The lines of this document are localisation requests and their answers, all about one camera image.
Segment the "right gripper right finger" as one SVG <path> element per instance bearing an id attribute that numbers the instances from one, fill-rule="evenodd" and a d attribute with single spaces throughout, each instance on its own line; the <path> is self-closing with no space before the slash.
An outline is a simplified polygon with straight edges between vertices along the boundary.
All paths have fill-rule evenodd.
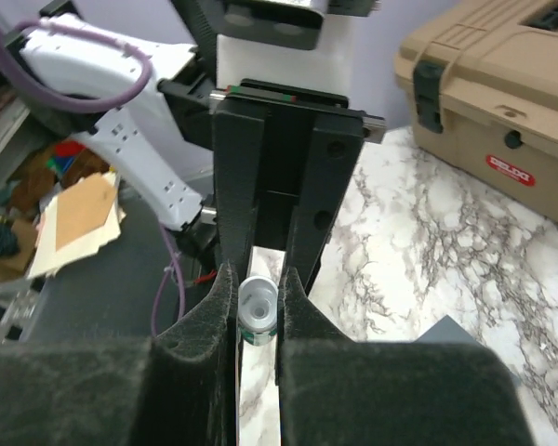
<path id="1" fill-rule="evenodd" d="M 277 378 L 284 445 L 530 445 L 508 369 L 470 344 L 356 342 L 280 284 Z"/>

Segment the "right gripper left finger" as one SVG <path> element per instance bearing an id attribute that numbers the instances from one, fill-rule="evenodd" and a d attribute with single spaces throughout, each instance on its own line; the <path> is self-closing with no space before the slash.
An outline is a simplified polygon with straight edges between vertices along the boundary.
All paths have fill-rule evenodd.
<path id="1" fill-rule="evenodd" d="M 0 445 L 234 445 L 237 277 L 156 338 L 0 345 Z"/>

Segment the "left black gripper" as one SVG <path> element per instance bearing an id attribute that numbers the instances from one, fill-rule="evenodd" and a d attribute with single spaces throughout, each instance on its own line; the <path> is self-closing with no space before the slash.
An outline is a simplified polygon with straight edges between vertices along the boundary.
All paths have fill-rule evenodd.
<path id="1" fill-rule="evenodd" d="M 245 80 L 212 111 L 222 259 L 246 277 L 254 246 L 286 252 L 310 292 L 360 151 L 383 118 L 346 98 Z"/>

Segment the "green white glue stick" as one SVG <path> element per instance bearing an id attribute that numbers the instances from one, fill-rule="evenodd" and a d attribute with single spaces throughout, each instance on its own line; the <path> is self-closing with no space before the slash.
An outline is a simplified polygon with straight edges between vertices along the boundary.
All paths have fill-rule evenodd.
<path id="1" fill-rule="evenodd" d="M 278 319 L 278 287 L 264 276 L 250 276 L 238 289 L 238 310 L 242 337 L 252 346 L 271 342 L 276 335 Z"/>

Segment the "grey paper envelope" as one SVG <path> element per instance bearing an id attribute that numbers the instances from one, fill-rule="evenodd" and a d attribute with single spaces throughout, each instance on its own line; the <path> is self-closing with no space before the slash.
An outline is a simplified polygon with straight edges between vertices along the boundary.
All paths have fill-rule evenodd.
<path id="1" fill-rule="evenodd" d="M 437 346 L 448 344 L 452 346 L 461 345 L 473 349 L 477 348 L 479 351 L 486 353 L 493 353 L 493 350 L 480 344 L 450 316 L 443 317 L 421 335 L 415 341 L 415 344 L 434 344 Z M 467 384 L 469 378 L 456 373 L 454 367 L 455 364 L 450 363 L 449 360 L 443 361 L 442 358 L 436 357 L 431 360 L 430 366 L 425 366 L 423 374 L 425 375 L 425 380 L 430 376 L 431 380 L 434 383 L 438 382 L 440 387 L 456 390 L 457 387 L 462 388 L 464 384 Z"/>

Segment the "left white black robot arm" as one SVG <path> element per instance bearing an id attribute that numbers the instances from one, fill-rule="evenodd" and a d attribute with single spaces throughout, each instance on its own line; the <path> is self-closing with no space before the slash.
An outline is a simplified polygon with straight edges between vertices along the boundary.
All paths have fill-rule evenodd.
<path id="1" fill-rule="evenodd" d="M 21 22 L 11 82 L 112 165 L 183 250 L 245 277 L 285 252 L 310 290 L 379 117 L 347 96 L 354 19 L 324 7 L 177 4 L 194 44 L 109 32 L 67 2 Z"/>

